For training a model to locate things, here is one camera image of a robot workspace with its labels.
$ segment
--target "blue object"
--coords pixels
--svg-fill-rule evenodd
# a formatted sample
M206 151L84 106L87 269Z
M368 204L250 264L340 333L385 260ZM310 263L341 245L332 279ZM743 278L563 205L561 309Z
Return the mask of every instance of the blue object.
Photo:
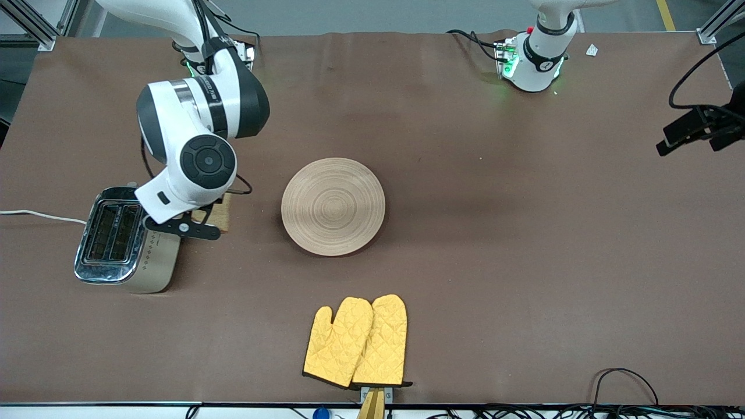
M313 419L329 419L331 412L325 407L320 407L313 412Z

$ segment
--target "wooden plate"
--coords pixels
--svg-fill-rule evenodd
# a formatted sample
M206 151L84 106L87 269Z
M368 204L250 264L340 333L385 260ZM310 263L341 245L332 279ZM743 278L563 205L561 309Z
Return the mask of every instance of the wooden plate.
M385 215L378 178L354 160L312 162L290 180L282 196L282 221L303 249L340 256L365 246Z

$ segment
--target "green status light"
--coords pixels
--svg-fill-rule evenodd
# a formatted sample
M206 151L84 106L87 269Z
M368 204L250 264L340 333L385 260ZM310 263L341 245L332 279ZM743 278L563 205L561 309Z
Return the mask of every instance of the green status light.
M514 54L512 58L510 58L509 61L507 61L504 64L504 77L510 78L515 74L515 67L517 67L517 64L520 62L520 57L518 57L517 54Z
M559 64L557 65L557 70L554 73L554 78L559 77L559 71L561 70L561 65L564 63L564 59L562 58L561 61L559 61Z

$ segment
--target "brown table mat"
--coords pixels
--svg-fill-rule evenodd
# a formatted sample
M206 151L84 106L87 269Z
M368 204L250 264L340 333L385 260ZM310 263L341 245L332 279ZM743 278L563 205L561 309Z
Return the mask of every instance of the brown table mat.
M135 100L187 75L169 44L39 54L0 151L2 209L85 218L102 189L144 182ZM0 220L0 399L357 400L300 376L313 314L397 293L415 383L399 402L586 402L624 366L663 403L745 403L745 145L654 147L710 48L578 34L562 77L527 94L449 35L262 38L271 118L234 142L254 193L222 239L183 242L166 293L78 282L80 225ZM679 101L729 95L714 59ZM387 196L354 256L309 255L282 228L285 185L324 157L370 167ZM649 399L619 375L601 401Z

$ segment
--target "white cable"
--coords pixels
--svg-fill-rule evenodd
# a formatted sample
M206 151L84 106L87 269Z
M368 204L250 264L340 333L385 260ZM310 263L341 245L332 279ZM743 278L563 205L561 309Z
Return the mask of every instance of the white cable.
M73 223L80 223L82 225L88 224L85 221L78 220L76 218L57 217L55 215L42 214L41 212L31 211L30 209L15 209L13 211L2 211L2 210L0 210L0 215L18 215L18 214L38 215L39 217L51 218L53 220L70 221L70 222L73 222Z

